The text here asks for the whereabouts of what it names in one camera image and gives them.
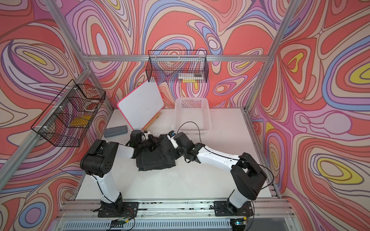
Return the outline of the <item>black long pants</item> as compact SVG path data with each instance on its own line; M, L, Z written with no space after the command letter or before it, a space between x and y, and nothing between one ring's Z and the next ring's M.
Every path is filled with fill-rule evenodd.
M136 166L139 171L161 170L175 167L175 161L170 157L170 149L173 148L167 135L160 135L159 145L150 152L148 149L135 149Z

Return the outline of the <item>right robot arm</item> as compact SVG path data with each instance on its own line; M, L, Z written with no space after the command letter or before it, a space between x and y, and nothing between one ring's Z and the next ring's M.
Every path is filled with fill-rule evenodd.
M256 200L267 180L263 166L256 163L248 153L236 156L219 152L202 143L175 139L170 139L170 142L185 161L211 165L231 174L236 189L227 199L230 212L241 209L248 200Z

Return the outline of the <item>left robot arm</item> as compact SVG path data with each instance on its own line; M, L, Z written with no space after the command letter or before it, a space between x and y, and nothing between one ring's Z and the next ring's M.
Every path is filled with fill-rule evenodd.
M98 185L102 206L118 209L122 202L111 174L115 158L136 158L144 149L155 150L160 142L160 138L149 135L145 140L131 138L126 144L105 140L96 140L92 144L82 158L80 168Z

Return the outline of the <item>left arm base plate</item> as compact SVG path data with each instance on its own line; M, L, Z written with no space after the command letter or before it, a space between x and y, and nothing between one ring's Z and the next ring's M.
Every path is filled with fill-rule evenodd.
M138 202L105 203L101 201L101 207L94 210L99 218L128 218L137 217Z

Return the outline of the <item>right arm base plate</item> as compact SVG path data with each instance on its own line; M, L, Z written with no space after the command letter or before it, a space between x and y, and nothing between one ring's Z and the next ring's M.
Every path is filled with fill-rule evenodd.
M210 206L216 217L251 217L254 215L251 201L245 202L241 208L234 207L228 201L214 201Z

